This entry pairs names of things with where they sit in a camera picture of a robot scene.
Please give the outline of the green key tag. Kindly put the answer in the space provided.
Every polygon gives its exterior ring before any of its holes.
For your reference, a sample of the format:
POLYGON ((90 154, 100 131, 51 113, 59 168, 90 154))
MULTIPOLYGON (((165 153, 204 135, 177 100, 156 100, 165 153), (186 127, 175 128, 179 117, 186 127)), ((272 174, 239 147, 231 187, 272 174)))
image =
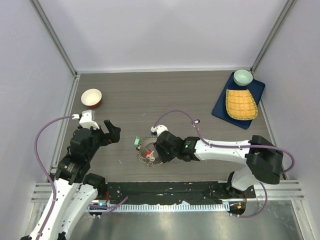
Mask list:
POLYGON ((140 138, 137 136, 134 140, 134 145, 138 146, 140 144, 140 138))

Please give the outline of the black key tag with key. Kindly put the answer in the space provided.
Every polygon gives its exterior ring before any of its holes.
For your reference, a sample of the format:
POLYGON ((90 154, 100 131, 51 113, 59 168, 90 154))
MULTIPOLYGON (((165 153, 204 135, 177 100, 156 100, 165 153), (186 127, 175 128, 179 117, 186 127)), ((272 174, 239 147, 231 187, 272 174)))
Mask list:
POLYGON ((200 123, 200 120, 199 120, 199 119, 196 119, 196 120, 194 120, 194 121, 191 122, 191 125, 192 125, 192 126, 196 126, 196 125, 199 124, 199 123, 200 123))

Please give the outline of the red key tag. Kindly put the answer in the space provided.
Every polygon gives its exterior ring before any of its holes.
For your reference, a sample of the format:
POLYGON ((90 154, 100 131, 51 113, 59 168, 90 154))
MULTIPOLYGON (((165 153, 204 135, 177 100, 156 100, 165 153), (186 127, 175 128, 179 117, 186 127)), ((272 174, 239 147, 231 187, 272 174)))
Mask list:
POLYGON ((154 161, 155 161, 154 151, 153 151, 153 150, 148 150, 148 151, 146 152, 145 157, 146 157, 149 161, 154 162, 154 161))

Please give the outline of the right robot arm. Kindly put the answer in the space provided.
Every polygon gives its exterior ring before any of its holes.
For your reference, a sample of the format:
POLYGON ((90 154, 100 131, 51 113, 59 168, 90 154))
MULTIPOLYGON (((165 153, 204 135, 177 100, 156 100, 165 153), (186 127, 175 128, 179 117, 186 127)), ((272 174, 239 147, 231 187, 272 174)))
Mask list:
POLYGON ((216 198, 243 198, 249 187, 259 183, 277 185, 283 172, 283 152, 260 135, 230 142, 195 136, 182 139, 164 131, 153 146, 163 163, 177 158, 185 162, 219 160, 241 164, 242 169, 231 172, 223 187, 211 190, 216 198))

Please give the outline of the large silver keyring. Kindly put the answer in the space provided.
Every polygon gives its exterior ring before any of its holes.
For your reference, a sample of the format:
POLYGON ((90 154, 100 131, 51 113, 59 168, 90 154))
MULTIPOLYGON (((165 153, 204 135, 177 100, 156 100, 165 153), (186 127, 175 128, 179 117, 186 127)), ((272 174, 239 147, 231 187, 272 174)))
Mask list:
POLYGON ((160 156, 154 146, 157 138, 154 136, 141 138, 137 149, 137 159, 148 167, 162 164, 160 156))

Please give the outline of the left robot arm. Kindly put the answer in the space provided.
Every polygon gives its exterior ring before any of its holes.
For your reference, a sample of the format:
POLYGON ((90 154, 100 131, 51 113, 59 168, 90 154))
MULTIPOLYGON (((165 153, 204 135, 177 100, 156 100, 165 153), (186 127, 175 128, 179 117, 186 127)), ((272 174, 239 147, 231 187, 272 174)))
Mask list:
POLYGON ((58 163, 52 192, 33 231, 24 240, 68 240, 89 204, 102 199, 107 192, 106 179, 89 173, 90 162, 100 147, 120 141, 121 128, 110 120, 103 122, 108 129, 83 127, 73 132, 67 154, 58 163))

